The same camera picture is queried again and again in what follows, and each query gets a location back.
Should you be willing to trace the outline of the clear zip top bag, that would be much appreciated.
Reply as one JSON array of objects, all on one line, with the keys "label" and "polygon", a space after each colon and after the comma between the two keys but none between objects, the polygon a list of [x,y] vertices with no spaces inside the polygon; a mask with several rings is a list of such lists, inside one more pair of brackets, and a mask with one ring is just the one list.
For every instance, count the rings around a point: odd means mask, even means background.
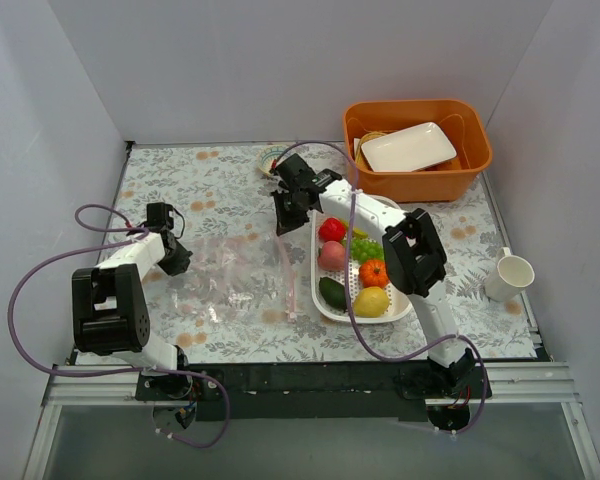
[{"label": "clear zip top bag", "polygon": [[192,252],[190,264],[165,287],[178,311],[213,324],[253,322],[267,313],[297,319],[295,272],[275,234],[197,237],[185,247]]}]

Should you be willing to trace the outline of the green grapes toy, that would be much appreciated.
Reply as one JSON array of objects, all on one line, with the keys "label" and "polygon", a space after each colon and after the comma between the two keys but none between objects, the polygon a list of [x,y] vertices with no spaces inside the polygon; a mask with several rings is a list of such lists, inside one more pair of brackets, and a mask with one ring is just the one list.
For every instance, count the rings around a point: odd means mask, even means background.
[{"label": "green grapes toy", "polygon": [[364,264],[369,260],[384,260],[382,246],[370,239],[353,238],[350,255],[359,264]]}]

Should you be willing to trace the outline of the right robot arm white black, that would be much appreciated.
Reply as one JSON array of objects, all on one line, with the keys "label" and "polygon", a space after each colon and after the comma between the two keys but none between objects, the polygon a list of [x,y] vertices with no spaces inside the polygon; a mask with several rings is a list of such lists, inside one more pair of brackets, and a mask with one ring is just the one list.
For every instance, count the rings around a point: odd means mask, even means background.
[{"label": "right robot arm white black", "polygon": [[307,166],[274,170],[280,189],[272,196],[276,208],[276,233],[285,234],[308,222],[308,213],[318,211],[333,217],[350,216],[349,225],[359,226],[382,244],[390,284],[409,299],[422,328],[426,345],[402,357],[386,357],[364,340],[346,294],[347,313],[363,348],[383,362],[399,363],[425,353],[433,388],[444,397],[488,390],[484,362],[475,345],[459,332],[446,297],[444,280],[447,256],[430,215],[393,208],[352,186],[330,169],[317,173]]}]

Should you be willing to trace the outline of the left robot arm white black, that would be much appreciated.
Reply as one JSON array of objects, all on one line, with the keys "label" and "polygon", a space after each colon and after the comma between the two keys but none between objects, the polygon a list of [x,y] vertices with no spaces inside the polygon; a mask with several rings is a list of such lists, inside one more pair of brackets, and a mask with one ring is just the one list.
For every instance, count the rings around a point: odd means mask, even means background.
[{"label": "left robot arm white black", "polygon": [[142,281],[157,266],[169,276],[187,271],[192,252],[167,232],[150,233],[109,259],[72,275],[74,342],[82,353],[114,356],[127,364],[163,369],[158,387],[173,400],[193,386],[183,350],[151,330]]}]

